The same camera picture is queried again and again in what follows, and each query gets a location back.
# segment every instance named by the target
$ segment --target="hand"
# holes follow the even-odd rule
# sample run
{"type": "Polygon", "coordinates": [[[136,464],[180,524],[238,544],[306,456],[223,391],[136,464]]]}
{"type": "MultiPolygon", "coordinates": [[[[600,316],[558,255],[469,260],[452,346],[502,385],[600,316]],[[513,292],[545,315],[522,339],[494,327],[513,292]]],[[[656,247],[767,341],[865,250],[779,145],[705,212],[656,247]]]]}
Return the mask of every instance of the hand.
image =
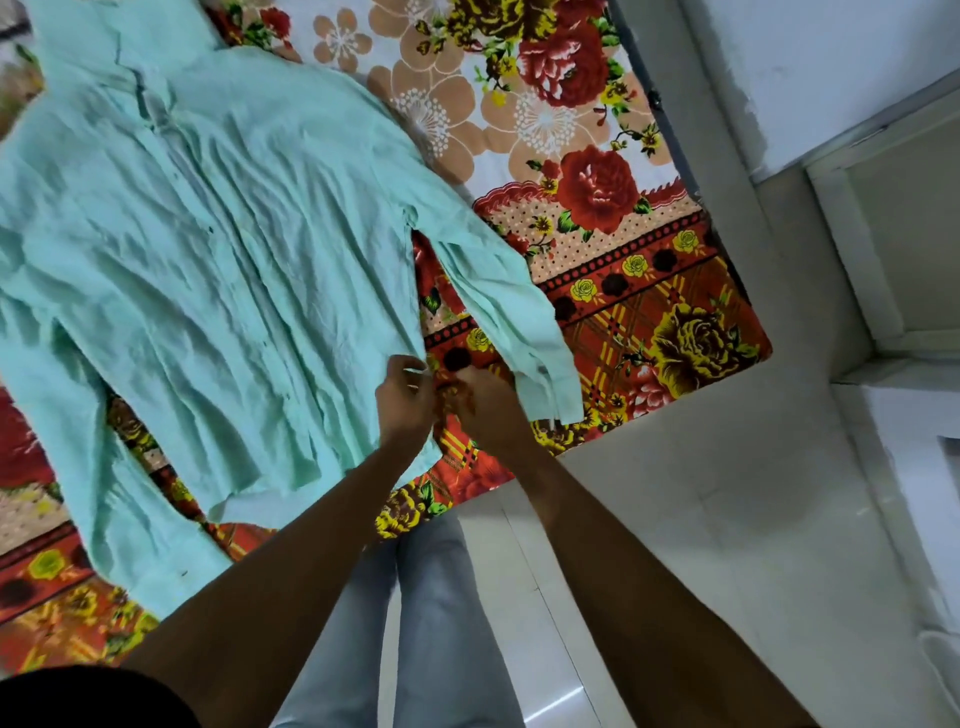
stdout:
{"type": "Polygon", "coordinates": [[[467,387],[457,393],[454,411],[467,434],[511,470],[540,455],[530,421],[516,392],[499,376],[466,367],[456,377],[467,387]]]}
{"type": "Polygon", "coordinates": [[[420,449],[437,416],[433,408],[433,377],[415,356],[396,354],[387,361],[387,378],[376,388],[380,446],[400,442],[420,449]],[[420,373],[408,372],[416,369],[420,373]]]}

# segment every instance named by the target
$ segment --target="shirt sleeve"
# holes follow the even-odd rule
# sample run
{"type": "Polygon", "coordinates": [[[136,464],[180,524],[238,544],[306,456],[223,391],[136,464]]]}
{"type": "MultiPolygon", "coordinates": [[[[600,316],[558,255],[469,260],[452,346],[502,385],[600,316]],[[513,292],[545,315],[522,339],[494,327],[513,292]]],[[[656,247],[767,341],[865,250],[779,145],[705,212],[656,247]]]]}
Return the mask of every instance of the shirt sleeve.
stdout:
{"type": "Polygon", "coordinates": [[[524,257],[424,164],[400,127],[385,130],[379,141],[374,166],[381,186],[403,207],[407,224],[430,239],[467,311],[513,371],[527,416],[581,422],[573,354],[524,257]]]}
{"type": "Polygon", "coordinates": [[[91,565],[107,581],[163,618],[230,565],[108,427],[103,382],[66,331],[3,293],[0,376],[46,451],[91,565]]]}

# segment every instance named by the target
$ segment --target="mint green shirt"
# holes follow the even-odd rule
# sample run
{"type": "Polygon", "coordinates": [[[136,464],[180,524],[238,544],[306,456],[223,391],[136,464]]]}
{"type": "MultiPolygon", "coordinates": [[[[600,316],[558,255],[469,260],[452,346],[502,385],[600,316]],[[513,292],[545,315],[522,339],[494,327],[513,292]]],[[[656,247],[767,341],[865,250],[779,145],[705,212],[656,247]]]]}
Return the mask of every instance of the mint green shirt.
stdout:
{"type": "Polygon", "coordinates": [[[163,617],[229,559],[106,426],[103,382],[212,520],[283,526],[377,447],[387,357],[425,355],[411,228],[528,416],[582,419],[523,257],[350,77],[226,49],[195,0],[28,5],[48,90],[0,146],[0,376],[106,580],[163,617]]]}

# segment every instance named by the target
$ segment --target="light blue jeans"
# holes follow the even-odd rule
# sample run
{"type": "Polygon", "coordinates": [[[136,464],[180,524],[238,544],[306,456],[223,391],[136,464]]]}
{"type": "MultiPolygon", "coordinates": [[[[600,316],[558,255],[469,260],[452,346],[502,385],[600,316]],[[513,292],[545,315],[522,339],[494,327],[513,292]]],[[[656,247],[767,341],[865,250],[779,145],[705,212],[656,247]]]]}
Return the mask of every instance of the light blue jeans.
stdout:
{"type": "Polygon", "coordinates": [[[375,728],[387,605],[399,576],[395,728],[519,728],[455,513],[360,557],[273,725],[375,728]]]}

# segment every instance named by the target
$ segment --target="door frame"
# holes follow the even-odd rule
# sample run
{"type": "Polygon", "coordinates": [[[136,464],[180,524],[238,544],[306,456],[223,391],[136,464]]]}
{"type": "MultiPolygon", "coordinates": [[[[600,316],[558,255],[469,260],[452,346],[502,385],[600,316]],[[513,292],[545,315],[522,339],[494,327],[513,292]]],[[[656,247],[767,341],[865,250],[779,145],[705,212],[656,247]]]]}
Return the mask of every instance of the door frame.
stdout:
{"type": "Polygon", "coordinates": [[[849,170],[957,118],[960,90],[806,166],[863,318],[877,348],[884,353],[960,352],[960,328],[907,329],[853,191],[849,170]]]}

